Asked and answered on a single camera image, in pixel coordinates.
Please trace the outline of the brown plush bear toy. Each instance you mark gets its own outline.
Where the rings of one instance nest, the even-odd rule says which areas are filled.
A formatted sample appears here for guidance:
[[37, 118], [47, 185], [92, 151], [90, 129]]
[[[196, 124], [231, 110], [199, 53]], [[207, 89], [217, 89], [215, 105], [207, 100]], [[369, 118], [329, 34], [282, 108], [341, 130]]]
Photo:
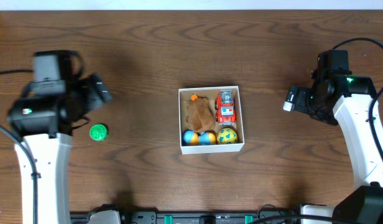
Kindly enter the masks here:
[[215, 118], [209, 107], [207, 98], [192, 95], [187, 104], [186, 122], [188, 128], [196, 133], [211, 131], [215, 128]]

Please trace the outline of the green ribbed ball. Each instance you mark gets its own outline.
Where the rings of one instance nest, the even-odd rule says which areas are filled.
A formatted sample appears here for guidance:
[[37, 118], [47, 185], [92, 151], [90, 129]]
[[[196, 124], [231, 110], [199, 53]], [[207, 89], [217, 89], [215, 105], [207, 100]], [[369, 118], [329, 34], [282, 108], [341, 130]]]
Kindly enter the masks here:
[[105, 124], [95, 124], [90, 128], [89, 134], [95, 141], [104, 141], [108, 137], [108, 128]]

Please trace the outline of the red toy car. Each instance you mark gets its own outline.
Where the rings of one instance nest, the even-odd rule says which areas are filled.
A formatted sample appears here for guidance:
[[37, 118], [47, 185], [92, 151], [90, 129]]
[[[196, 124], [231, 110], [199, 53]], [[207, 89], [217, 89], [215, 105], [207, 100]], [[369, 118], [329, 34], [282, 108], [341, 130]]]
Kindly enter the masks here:
[[234, 125], [236, 123], [236, 110], [233, 92], [220, 90], [215, 101], [216, 122], [221, 126]]

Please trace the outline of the orange blue duck toy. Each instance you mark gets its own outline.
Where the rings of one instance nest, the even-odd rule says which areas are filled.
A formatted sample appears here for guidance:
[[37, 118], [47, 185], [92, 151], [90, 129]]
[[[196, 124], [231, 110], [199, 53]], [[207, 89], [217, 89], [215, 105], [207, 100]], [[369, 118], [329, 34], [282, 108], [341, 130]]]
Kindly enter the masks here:
[[197, 133], [187, 130], [182, 136], [182, 143], [185, 146], [209, 146], [216, 144], [216, 136], [211, 132]]

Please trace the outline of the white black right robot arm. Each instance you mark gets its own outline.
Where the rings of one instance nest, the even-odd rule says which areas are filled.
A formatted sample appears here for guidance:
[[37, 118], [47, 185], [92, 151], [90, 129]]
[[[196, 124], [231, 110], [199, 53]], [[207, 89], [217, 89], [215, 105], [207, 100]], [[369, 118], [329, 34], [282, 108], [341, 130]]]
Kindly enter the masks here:
[[320, 53], [311, 77], [311, 88], [289, 89], [283, 109], [340, 126], [353, 168], [354, 192], [335, 207], [302, 205], [300, 213], [328, 217], [331, 223], [383, 222], [383, 127], [374, 84], [369, 77], [352, 74], [345, 50]]

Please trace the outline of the yellow ball blue letters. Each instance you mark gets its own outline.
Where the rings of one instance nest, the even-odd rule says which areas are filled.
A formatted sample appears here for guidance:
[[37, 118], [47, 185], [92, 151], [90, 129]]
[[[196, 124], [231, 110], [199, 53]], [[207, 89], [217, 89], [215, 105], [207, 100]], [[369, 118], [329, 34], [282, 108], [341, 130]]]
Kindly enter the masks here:
[[232, 128], [223, 128], [216, 135], [218, 144], [236, 144], [238, 142], [237, 132]]

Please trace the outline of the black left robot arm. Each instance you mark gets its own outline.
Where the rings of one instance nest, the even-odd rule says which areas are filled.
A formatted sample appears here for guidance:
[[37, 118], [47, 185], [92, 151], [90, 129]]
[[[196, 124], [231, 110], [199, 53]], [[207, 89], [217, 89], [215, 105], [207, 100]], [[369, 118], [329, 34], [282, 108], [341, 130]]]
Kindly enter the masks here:
[[72, 50], [33, 55], [34, 79], [8, 112], [21, 167], [22, 221], [70, 223], [68, 160], [75, 123], [111, 101], [97, 73], [73, 70]]

